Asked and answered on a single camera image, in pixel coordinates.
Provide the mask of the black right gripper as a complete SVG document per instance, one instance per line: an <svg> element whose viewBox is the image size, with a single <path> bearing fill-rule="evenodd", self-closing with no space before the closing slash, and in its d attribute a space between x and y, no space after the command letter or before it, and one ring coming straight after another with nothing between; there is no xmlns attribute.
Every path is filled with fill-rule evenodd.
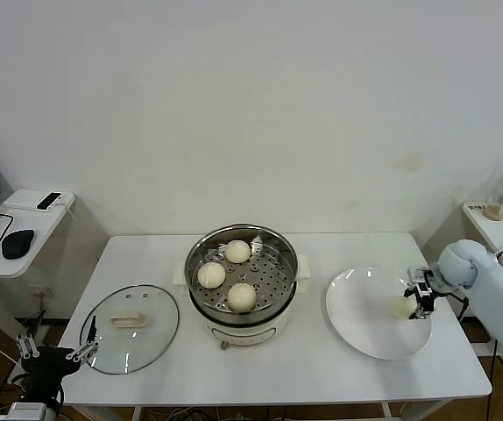
<svg viewBox="0 0 503 421"><path fill-rule="evenodd" d="M425 319L435 311L433 303L437 293L432 289L431 282L434 280L434 273L431 268L410 267L407 270L408 282L404 297L415 296L417 305L414 311L408 316L409 319Z"/></svg>

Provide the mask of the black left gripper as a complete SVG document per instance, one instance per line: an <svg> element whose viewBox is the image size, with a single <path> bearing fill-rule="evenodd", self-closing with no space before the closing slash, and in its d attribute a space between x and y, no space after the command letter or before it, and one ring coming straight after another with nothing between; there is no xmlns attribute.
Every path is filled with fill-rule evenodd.
<svg viewBox="0 0 503 421"><path fill-rule="evenodd" d="M99 347L96 341L96 316L93 316L86 342L76 350L49 346L42 346L38 350L35 337L45 314L46 311L41 310L34 317L27 318L23 323L25 333L17 336L21 367L28 374L28 389L57 389L65 377L77 372L77 363L86 363Z"/></svg>

